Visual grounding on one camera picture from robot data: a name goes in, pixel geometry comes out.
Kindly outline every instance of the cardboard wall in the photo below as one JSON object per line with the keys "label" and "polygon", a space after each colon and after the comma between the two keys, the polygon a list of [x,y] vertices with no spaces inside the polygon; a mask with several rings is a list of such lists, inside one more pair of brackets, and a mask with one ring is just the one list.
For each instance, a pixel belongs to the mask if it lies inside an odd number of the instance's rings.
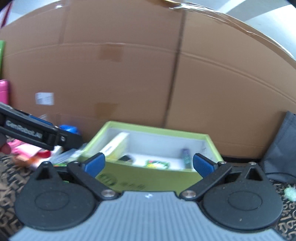
{"label": "cardboard wall", "polygon": [[[61,0],[4,27],[12,106],[76,125],[86,141],[115,120],[206,133],[223,155],[261,157],[296,113],[295,61],[239,20],[169,7]],[[37,105],[39,92],[54,105]]]}
{"label": "cardboard wall", "polygon": [[295,89],[295,61],[266,36],[187,11],[166,127],[207,133],[222,155],[261,157],[285,112],[296,113]]}
{"label": "cardboard wall", "polygon": [[[0,31],[11,105],[83,117],[79,129],[91,119],[162,126],[181,18],[153,0],[62,0],[25,15]],[[39,92],[54,105],[37,105]]]}

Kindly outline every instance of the green packet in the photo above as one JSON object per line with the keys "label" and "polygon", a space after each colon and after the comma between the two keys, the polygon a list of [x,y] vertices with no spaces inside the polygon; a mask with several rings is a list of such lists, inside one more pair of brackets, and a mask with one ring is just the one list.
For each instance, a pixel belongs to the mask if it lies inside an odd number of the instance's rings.
{"label": "green packet", "polygon": [[147,160],[145,167],[154,168],[154,169],[169,169],[170,163],[166,161]]}

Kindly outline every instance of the blue gripper pad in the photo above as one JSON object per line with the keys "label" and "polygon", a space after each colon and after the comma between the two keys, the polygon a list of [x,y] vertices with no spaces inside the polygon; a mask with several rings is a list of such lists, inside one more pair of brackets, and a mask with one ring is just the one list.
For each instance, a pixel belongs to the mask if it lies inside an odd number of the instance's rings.
{"label": "blue gripper pad", "polygon": [[97,153],[82,163],[83,170],[94,178],[103,170],[104,167],[105,156],[103,153]]}
{"label": "blue gripper pad", "polygon": [[206,158],[200,153],[193,156],[194,169],[204,178],[218,168],[218,164]]}

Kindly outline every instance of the triangular hole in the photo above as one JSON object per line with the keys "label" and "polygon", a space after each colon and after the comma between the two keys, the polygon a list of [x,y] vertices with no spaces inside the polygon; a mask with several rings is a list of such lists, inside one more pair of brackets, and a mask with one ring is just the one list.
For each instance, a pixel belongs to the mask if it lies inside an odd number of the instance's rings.
{"label": "triangular hole", "polygon": [[47,167],[44,167],[40,174],[38,175],[38,177],[36,178],[36,180],[44,180],[44,179],[50,179],[51,175],[49,173],[49,170]]}
{"label": "triangular hole", "polygon": [[260,176],[260,174],[258,173],[258,171],[255,168],[252,168],[249,171],[246,179],[255,180],[255,181],[263,181],[262,177]]}

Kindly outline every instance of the silver screw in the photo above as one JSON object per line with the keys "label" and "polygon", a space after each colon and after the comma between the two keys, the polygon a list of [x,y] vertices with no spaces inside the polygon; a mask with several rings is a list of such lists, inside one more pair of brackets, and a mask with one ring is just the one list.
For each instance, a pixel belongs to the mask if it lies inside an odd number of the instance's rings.
{"label": "silver screw", "polygon": [[182,196],[185,198],[194,198],[196,197],[196,192],[192,190],[186,190],[182,192]]}
{"label": "silver screw", "polygon": [[101,194],[103,197],[114,197],[116,193],[111,189],[106,189],[106,190],[103,190]]}

